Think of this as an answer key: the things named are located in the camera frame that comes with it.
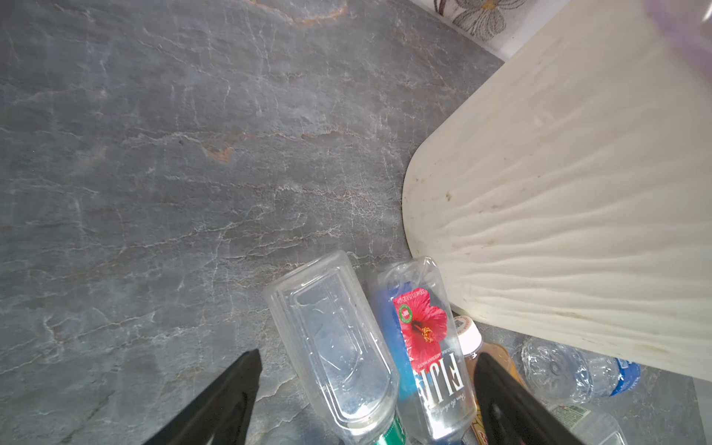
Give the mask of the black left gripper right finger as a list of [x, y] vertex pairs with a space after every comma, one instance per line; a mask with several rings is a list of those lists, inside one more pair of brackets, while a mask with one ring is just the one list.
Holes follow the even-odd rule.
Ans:
[[489, 354], [480, 355], [473, 382], [489, 444], [581, 445]]

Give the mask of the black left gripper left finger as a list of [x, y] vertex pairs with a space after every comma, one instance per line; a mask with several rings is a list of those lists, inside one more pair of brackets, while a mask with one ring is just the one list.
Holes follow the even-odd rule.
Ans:
[[244, 444], [262, 370], [258, 350], [243, 353], [146, 445]]

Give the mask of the clear bottle red blue label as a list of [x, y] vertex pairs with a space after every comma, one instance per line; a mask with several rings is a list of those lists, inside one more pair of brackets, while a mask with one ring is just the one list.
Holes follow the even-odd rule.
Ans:
[[419, 444], [459, 444], [477, 413], [441, 273], [430, 257], [367, 276], [368, 302], [400, 376], [398, 414]]

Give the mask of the clear square bottle green band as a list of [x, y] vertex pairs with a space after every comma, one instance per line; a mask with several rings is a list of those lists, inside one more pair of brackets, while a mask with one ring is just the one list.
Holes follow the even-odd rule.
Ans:
[[347, 254], [334, 251], [263, 296], [315, 413], [346, 444], [405, 444], [400, 378]]

